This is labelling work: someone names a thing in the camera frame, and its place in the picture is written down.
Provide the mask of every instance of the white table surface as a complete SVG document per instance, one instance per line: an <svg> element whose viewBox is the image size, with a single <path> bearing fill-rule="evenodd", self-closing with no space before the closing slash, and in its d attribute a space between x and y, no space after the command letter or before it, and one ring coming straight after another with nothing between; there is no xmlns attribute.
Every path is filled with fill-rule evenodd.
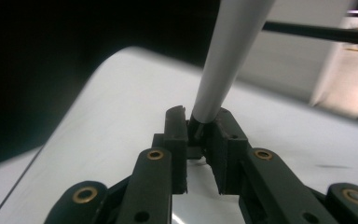
<svg viewBox="0 0 358 224"><path fill-rule="evenodd" d="M143 49L124 49L90 78L2 209L0 223L43 223L75 183L110 187L131 174L139 152L163 133L165 111L187 107L201 70ZM304 184L326 192L332 183L358 185L358 123L334 117L243 83L229 109L253 147L278 153ZM188 164L187 195L173 196L173 223L243 223L238 198L219 196L211 168Z"/></svg>

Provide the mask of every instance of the dark floor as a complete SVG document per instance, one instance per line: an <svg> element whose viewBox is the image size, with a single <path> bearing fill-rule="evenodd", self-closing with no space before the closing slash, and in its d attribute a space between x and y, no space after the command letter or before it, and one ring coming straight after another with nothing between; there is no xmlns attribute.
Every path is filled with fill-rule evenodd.
<svg viewBox="0 0 358 224"><path fill-rule="evenodd" d="M128 46L203 66L218 0L0 1L0 161L43 145L95 68Z"/></svg>

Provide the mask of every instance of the brass screw insert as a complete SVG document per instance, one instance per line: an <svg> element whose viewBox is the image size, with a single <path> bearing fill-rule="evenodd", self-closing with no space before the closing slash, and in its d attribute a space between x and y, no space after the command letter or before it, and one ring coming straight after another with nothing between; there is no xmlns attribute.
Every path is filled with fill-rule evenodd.
<svg viewBox="0 0 358 224"><path fill-rule="evenodd" d="M358 205L358 190L356 189L343 189L342 194L345 199Z"/></svg>
<svg viewBox="0 0 358 224"><path fill-rule="evenodd" d="M164 156L164 153L162 151L154 149L151 150L149 153L147 153L147 158L151 161L156 161L161 159Z"/></svg>
<svg viewBox="0 0 358 224"><path fill-rule="evenodd" d="M272 160L272 154L266 150L258 149L255 151L255 156L258 159L264 160L264 161L270 161Z"/></svg>
<svg viewBox="0 0 358 224"><path fill-rule="evenodd" d="M75 203L88 203L89 201L93 200L97 194L98 190L96 188L91 186L83 187L74 193L72 200Z"/></svg>

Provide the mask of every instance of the screw hole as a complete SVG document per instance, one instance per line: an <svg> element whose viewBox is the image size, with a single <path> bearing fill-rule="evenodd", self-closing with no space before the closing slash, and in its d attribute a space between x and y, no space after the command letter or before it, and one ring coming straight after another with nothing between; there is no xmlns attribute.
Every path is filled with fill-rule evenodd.
<svg viewBox="0 0 358 224"><path fill-rule="evenodd" d="M267 152L259 152L258 156L262 157L262 158L267 158L269 156L269 154Z"/></svg>
<svg viewBox="0 0 358 224"><path fill-rule="evenodd" d="M152 150L147 153L147 158L152 161L156 161L162 158L164 154L160 150Z"/></svg>
<svg viewBox="0 0 358 224"><path fill-rule="evenodd" d="M81 191L81 192L77 195L77 197L78 197L79 199L87 199L89 196L91 196L91 194L92 194L92 191L91 191L91 190L85 189L85 190Z"/></svg>
<svg viewBox="0 0 358 224"><path fill-rule="evenodd" d="M358 192L348 192L348 196L358 201Z"/></svg>
<svg viewBox="0 0 358 224"><path fill-rule="evenodd" d="M134 218L136 222L146 222L150 218L150 215L146 212L139 212L135 214Z"/></svg>
<svg viewBox="0 0 358 224"><path fill-rule="evenodd" d="M307 220L309 223L319 223L319 219L311 213L303 213L303 218Z"/></svg>
<svg viewBox="0 0 358 224"><path fill-rule="evenodd" d="M150 157L151 157L151 158L159 157L159 155L161 155L159 152L152 152L152 153L150 153Z"/></svg>

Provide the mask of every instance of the gray tube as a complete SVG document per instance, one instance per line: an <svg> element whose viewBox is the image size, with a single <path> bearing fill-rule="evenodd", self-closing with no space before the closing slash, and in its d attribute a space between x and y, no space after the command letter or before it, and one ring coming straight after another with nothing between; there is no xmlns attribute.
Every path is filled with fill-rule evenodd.
<svg viewBox="0 0 358 224"><path fill-rule="evenodd" d="M192 115L214 120L274 0L222 0Z"/></svg>

